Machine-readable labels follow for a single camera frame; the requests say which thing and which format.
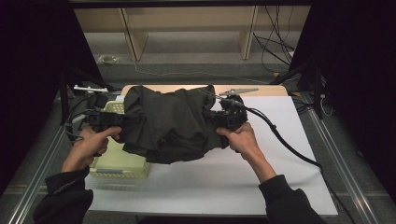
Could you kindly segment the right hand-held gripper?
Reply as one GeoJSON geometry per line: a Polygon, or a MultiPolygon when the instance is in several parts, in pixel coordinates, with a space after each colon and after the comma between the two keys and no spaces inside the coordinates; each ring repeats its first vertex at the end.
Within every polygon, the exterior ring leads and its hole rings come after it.
{"type": "Polygon", "coordinates": [[[213,119],[217,127],[235,131],[239,129],[247,120],[247,111],[241,98],[242,93],[257,91],[258,88],[230,89],[216,95],[221,106],[220,111],[210,111],[209,117],[213,119]]]}

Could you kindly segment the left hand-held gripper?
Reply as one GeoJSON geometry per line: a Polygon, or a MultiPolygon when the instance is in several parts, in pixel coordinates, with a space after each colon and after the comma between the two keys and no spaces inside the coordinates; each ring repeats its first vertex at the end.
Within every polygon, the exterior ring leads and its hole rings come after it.
{"type": "Polygon", "coordinates": [[[126,116],[123,113],[123,103],[119,101],[109,101],[106,96],[108,88],[91,88],[74,86],[74,90],[85,91],[89,94],[87,109],[82,112],[83,120],[92,129],[99,133],[103,130],[118,126],[125,128],[131,123],[137,123],[137,116],[126,116]]]}

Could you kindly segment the pale yellow plastic basket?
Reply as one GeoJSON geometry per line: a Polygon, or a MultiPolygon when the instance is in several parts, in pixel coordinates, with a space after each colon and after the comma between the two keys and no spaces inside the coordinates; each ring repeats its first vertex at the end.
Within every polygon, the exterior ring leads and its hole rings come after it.
{"type": "Polygon", "coordinates": [[[149,163],[146,159],[122,149],[123,144],[108,137],[106,154],[94,159],[90,174],[102,178],[147,178],[149,163]]]}

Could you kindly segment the dark pleated skirt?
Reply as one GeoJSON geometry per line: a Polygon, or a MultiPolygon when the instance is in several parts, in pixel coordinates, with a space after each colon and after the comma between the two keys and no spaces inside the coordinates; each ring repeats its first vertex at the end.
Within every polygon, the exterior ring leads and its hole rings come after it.
{"type": "Polygon", "coordinates": [[[226,148],[228,140],[205,116],[215,103],[214,92],[211,85],[168,93],[132,87],[124,98],[127,120],[119,139],[123,149],[151,163],[170,164],[199,160],[214,148],[226,148]]]}

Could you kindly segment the person's right hand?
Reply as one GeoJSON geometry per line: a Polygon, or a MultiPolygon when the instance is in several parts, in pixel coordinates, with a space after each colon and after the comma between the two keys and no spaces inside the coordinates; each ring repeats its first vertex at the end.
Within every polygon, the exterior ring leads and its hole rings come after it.
{"type": "Polygon", "coordinates": [[[248,122],[235,131],[217,128],[217,133],[225,136],[229,140],[230,148],[240,153],[246,161],[253,161],[262,155],[254,130],[248,122]]]}

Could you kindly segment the person's left hand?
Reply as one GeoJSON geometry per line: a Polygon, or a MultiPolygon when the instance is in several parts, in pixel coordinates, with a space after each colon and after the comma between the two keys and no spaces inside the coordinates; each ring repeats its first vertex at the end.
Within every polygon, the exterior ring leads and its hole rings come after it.
{"type": "Polygon", "coordinates": [[[84,127],[78,140],[71,148],[64,161],[62,172],[84,170],[94,161],[94,154],[104,154],[107,151],[108,137],[120,138],[120,127],[110,127],[102,132],[95,132],[91,126],[84,127]]]}

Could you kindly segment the crumpled clear plastic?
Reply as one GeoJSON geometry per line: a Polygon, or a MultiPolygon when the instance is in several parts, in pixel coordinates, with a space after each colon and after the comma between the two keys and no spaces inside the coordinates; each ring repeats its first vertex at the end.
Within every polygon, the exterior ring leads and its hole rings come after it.
{"type": "Polygon", "coordinates": [[[119,58],[114,55],[102,55],[98,59],[99,63],[113,65],[119,62],[119,58]]]}

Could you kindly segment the white foam board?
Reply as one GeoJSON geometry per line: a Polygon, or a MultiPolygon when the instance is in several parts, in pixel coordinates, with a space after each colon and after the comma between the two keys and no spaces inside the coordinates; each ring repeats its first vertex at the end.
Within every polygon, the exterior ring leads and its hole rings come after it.
{"type": "MultiPolygon", "coordinates": [[[[324,217],[338,214],[317,166],[289,152],[259,117],[248,120],[266,159],[293,189],[302,189],[324,217]]],[[[89,175],[92,211],[194,217],[263,217],[259,181],[251,167],[230,149],[213,149],[197,161],[152,164],[145,179],[108,179],[89,175]]]]}

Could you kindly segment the black curtain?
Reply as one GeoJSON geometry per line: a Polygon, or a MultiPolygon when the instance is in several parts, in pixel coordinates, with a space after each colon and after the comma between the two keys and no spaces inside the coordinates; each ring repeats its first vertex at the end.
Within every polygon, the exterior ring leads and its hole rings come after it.
{"type": "Polygon", "coordinates": [[[321,66],[358,149],[396,202],[396,0],[309,0],[290,67],[321,66]]]}
{"type": "Polygon", "coordinates": [[[0,196],[61,83],[101,78],[70,0],[0,0],[0,196]]]}

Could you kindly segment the wooden shelf unit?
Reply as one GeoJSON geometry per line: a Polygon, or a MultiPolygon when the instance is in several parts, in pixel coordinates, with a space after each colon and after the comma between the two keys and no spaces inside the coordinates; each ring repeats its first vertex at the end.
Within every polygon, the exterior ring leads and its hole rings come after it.
{"type": "Polygon", "coordinates": [[[75,10],[85,33],[123,33],[132,58],[140,60],[153,32],[235,32],[241,57],[249,57],[253,33],[300,31],[309,6],[116,7],[75,10]]]}

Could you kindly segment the aluminium floor rail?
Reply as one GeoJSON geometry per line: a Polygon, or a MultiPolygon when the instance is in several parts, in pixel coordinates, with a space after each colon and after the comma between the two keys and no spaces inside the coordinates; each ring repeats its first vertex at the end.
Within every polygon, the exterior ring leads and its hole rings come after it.
{"type": "Polygon", "coordinates": [[[332,137],[324,120],[319,118],[314,109],[308,110],[307,113],[312,119],[335,169],[340,175],[342,182],[346,187],[346,191],[361,217],[362,222],[364,224],[379,224],[379,218],[375,213],[374,208],[370,205],[368,198],[363,193],[361,186],[358,184],[357,179],[354,177],[352,170],[348,166],[347,160],[342,156],[342,152],[334,141],[334,138],[332,137]]]}
{"type": "Polygon", "coordinates": [[[61,171],[71,148],[61,121],[61,102],[56,100],[32,148],[3,194],[9,209],[5,224],[33,224],[33,210],[47,194],[45,178],[61,171]]]}

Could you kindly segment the black overhead frame bar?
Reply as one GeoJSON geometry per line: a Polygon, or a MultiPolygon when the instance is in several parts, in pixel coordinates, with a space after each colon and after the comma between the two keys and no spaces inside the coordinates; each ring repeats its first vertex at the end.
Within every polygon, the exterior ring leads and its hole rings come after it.
{"type": "Polygon", "coordinates": [[[317,0],[68,0],[74,8],[311,6],[317,0]]]}

